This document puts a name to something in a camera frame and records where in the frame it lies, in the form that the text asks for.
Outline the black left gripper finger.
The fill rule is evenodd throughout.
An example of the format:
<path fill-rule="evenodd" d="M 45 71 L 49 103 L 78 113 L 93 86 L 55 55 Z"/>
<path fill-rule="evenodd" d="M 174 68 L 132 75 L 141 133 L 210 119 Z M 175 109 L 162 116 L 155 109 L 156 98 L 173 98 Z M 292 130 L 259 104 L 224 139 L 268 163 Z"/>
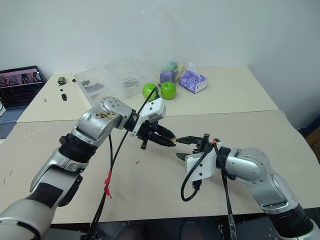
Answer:
<path fill-rule="evenodd" d="M 156 127 L 156 132 L 164 138 L 173 138 L 174 137 L 174 133 L 171 130 L 169 130 L 159 124 Z"/>
<path fill-rule="evenodd" d="M 161 145 L 161 146 L 165 146 L 165 147 L 175 147 L 176 146 L 176 142 L 174 139 L 172 138 L 167 138 L 161 135 L 152 135 L 151 136 L 151 141 Z"/>

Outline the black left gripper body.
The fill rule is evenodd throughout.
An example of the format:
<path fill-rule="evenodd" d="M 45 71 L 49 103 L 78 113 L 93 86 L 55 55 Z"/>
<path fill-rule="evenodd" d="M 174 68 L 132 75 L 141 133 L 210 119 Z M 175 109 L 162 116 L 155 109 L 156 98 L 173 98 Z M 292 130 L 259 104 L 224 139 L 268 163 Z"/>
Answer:
<path fill-rule="evenodd" d="M 142 144 L 140 146 L 142 150 L 145 150 L 147 148 L 148 141 L 159 144 L 159 136 L 156 134 L 157 128 L 158 121 L 151 123 L 147 120 L 140 126 L 140 129 L 137 132 L 136 136 L 138 139 L 142 140 Z"/>

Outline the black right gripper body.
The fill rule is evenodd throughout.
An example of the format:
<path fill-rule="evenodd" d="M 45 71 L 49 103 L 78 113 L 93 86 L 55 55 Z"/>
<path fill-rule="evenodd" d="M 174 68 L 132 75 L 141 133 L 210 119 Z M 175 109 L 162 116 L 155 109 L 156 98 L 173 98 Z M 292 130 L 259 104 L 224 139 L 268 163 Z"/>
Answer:
<path fill-rule="evenodd" d="M 197 136 L 194 136 L 194 144 L 195 144 L 195 148 L 192 150 L 192 153 L 193 154 L 197 154 L 197 153 L 205 153 L 211 143 L 210 143 L 210 134 L 209 133 L 205 133 L 203 135 L 203 137 L 197 137 Z"/>

